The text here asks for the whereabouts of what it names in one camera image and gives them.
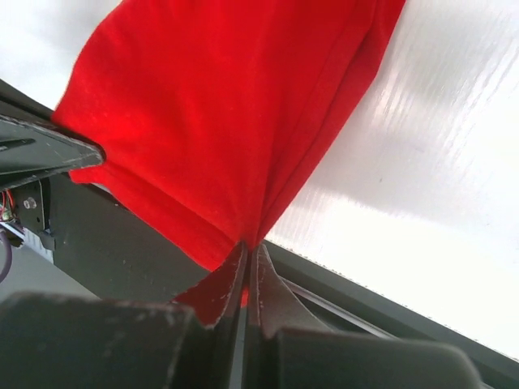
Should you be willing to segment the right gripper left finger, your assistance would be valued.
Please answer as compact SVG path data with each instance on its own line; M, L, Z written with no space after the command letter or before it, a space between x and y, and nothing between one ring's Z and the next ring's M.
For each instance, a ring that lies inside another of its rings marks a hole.
M247 248L167 304L17 293L1 305L4 388L226 388Z

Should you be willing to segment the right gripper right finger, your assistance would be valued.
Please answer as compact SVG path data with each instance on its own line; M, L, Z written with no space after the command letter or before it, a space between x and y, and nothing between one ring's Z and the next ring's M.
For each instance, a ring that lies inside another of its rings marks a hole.
M250 255L245 388L479 388L449 346L333 331L278 276L265 246Z

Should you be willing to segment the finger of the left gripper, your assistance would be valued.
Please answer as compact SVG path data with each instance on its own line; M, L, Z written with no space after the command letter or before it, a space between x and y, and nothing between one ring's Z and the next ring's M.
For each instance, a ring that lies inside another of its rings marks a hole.
M50 122L1 116L1 189L100 165L103 151L71 138Z

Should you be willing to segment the red t shirt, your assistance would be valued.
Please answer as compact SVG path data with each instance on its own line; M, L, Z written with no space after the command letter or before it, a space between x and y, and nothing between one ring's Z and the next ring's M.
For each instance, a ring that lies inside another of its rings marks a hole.
M124 1L52 119L99 144L105 186L188 257L257 246L374 80L401 1Z

